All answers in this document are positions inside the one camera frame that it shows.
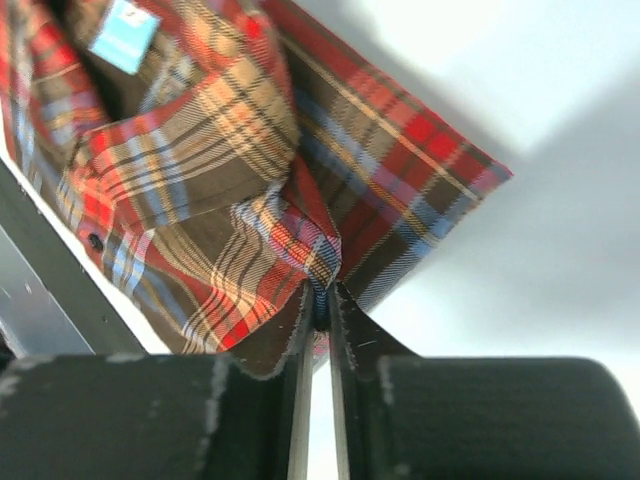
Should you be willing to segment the red plaid long sleeve shirt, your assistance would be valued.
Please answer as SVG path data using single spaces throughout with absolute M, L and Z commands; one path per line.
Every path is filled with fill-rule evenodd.
M 509 170 L 291 1 L 5 1 L 10 158 L 176 354 L 381 301 Z

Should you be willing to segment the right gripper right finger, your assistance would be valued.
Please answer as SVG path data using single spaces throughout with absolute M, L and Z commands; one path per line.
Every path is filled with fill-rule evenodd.
M 639 423 L 600 363 L 424 358 L 329 296 L 343 479 L 635 479 Z

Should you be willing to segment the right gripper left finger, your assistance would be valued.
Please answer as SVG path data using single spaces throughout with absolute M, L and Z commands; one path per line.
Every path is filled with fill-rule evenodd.
M 233 349 L 39 355 L 1 377 L 5 479 L 302 479 L 311 290 Z

